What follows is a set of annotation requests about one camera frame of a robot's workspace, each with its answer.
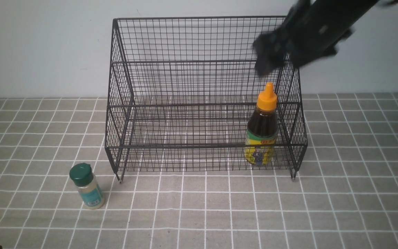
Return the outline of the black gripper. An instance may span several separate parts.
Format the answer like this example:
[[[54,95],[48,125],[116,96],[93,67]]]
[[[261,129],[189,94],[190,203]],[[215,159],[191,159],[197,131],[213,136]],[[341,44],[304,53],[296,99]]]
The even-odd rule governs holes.
[[[287,29],[276,29],[261,33],[253,42],[256,53],[255,70],[259,77],[266,77],[287,63],[294,65],[288,50],[292,33]]]

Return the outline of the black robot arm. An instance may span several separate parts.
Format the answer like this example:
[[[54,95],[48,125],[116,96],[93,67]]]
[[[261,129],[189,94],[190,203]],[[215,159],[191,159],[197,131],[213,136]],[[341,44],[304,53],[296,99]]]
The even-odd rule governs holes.
[[[289,60],[295,68],[335,56],[337,44],[348,39],[352,26],[372,7],[390,7],[398,0],[299,0],[274,30],[253,42],[255,70],[259,77],[283,68]]]

